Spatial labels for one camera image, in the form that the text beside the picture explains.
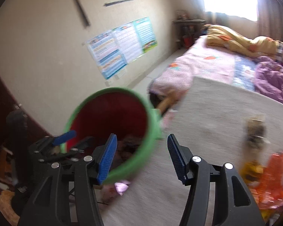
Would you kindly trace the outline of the yellow cookie wrapper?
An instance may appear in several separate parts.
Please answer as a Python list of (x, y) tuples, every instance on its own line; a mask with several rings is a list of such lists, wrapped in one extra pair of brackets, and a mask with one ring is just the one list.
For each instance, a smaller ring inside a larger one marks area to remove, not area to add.
[(269, 141), (266, 138), (265, 115), (258, 114), (246, 119), (245, 144), (253, 152), (262, 151)]

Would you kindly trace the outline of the orange plastic bag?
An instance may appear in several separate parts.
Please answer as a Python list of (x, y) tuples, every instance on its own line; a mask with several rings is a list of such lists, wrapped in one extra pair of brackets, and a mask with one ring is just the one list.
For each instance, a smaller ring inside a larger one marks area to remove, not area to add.
[(283, 152), (273, 153), (258, 185), (249, 188), (260, 210), (283, 206), (282, 179)]

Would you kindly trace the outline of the yellow Sable snack bag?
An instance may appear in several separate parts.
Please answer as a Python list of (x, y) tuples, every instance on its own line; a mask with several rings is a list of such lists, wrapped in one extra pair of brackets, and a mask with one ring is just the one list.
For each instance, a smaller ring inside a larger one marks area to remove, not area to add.
[(264, 167), (257, 160), (246, 162), (240, 170), (240, 176), (246, 183), (251, 185), (258, 182), (264, 171)]

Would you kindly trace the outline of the red bin with green rim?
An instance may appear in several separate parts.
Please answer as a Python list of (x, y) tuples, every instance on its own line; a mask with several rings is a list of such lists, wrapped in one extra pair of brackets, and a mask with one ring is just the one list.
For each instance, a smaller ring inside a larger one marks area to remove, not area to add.
[(141, 145), (131, 158), (109, 171), (104, 184), (128, 180), (139, 172), (155, 150), (160, 130), (161, 113), (139, 93), (126, 88), (102, 89), (87, 97), (73, 111), (64, 132), (74, 130), (76, 137), (62, 143), (68, 152), (79, 141), (93, 137), (92, 148), (103, 145), (114, 133), (119, 141), (126, 137), (141, 138)]

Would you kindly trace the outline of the pink patterned bed sheet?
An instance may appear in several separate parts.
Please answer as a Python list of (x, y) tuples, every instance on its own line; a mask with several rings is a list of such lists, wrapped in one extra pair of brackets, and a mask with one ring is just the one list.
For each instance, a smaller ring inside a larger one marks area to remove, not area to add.
[(224, 47), (207, 46), (200, 36), (182, 56), (177, 57), (148, 86), (149, 94), (166, 96), (170, 90), (183, 95), (195, 76), (254, 91), (256, 64), (248, 57)]

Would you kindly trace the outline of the red bucket under table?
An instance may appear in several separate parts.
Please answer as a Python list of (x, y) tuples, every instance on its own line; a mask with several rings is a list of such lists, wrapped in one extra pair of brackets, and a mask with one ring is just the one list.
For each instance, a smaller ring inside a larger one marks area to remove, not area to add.
[(186, 49), (189, 49), (194, 44), (193, 36), (184, 35), (182, 38), (183, 38), (183, 45)]

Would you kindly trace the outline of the purple quilt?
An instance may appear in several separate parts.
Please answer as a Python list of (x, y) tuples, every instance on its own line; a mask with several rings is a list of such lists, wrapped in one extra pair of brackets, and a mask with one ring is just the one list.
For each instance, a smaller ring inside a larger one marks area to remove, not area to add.
[(267, 56), (260, 56), (254, 62), (255, 91), (283, 104), (283, 65)]

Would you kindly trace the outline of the yellow quilt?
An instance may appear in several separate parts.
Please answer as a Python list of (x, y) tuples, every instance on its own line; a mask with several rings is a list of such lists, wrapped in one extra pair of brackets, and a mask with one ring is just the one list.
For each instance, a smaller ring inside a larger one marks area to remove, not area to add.
[(207, 46), (224, 47), (250, 58), (275, 56), (280, 45), (280, 41), (270, 37), (259, 36), (255, 39), (249, 39), (229, 27), (220, 25), (209, 26), (205, 43)]

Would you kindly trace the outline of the dark side table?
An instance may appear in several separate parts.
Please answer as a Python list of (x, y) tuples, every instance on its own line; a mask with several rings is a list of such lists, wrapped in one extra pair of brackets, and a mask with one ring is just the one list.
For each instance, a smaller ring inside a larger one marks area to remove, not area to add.
[(186, 20), (174, 20), (173, 25), (175, 26), (176, 31), (176, 45), (178, 49), (184, 47), (183, 45), (183, 36), (190, 35), (194, 38), (194, 43), (201, 34), (202, 27), (206, 24), (204, 19), (186, 19)]

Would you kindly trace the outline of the right pink curtain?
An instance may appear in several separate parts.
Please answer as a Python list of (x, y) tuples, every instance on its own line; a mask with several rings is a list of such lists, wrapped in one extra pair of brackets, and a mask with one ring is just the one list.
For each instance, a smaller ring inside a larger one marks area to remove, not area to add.
[(275, 40), (283, 40), (283, 8), (277, 0), (258, 1), (258, 33)]

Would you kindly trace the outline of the left wall chart poster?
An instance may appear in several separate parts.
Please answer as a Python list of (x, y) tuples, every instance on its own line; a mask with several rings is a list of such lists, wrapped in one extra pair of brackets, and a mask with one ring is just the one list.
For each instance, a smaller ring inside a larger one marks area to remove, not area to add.
[(85, 44), (106, 80), (127, 65), (125, 56), (111, 30), (95, 36)]

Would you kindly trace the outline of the wall chart poster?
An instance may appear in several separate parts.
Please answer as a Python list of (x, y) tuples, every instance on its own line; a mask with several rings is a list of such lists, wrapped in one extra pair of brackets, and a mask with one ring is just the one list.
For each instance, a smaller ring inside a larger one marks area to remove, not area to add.
[(125, 56), (111, 30), (95, 36), (85, 44), (106, 80), (127, 65)]
[(127, 63), (131, 63), (143, 54), (139, 37), (132, 22), (116, 27), (112, 33)]

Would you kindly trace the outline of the middle wall chart poster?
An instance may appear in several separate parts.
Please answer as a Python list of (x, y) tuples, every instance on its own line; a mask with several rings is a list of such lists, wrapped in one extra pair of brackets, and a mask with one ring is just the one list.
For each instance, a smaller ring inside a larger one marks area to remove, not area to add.
[(131, 63), (143, 54), (139, 37), (132, 22), (116, 27), (112, 33), (127, 63)]

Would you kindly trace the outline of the right green wall poster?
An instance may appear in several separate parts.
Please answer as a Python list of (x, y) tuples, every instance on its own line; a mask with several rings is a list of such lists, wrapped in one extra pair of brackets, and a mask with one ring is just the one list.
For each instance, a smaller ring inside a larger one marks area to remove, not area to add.
[(153, 47), (157, 46), (157, 40), (149, 17), (135, 20), (133, 25), (141, 43), (143, 53), (146, 53)]

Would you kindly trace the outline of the black hanging wall strip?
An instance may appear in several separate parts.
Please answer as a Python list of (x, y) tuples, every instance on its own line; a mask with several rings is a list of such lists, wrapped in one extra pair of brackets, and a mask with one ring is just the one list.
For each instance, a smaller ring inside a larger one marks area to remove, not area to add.
[(76, 5), (76, 7), (77, 7), (77, 9), (78, 9), (78, 12), (79, 12), (79, 14), (80, 14), (80, 16), (81, 16), (81, 19), (82, 19), (82, 22), (83, 22), (83, 24), (84, 24), (84, 27), (89, 27), (89, 26), (91, 26), (91, 22), (90, 22), (90, 20), (89, 20), (87, 14), (86, 14), (85, 9), (84, 9), (83, 6), (82, 6), (81, 1), (80, 1), (80, 0), (73, 0), (73, 1), (74, 1), (75, 5)]

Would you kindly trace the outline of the horizontal wall rail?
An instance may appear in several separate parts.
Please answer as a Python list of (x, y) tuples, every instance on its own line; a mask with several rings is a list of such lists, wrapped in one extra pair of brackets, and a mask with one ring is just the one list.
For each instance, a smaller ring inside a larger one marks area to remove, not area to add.
[(121, 3), (125, 3), (125, 2), (130, 2), (133, 0), (118, 0), (118, 1), (112, 1), (112, 2), (108, 2), (108, 3), (104, 3), (104, 7), (110, 7), (113, 5), (117, 5), (117, 4), (121, 4)]

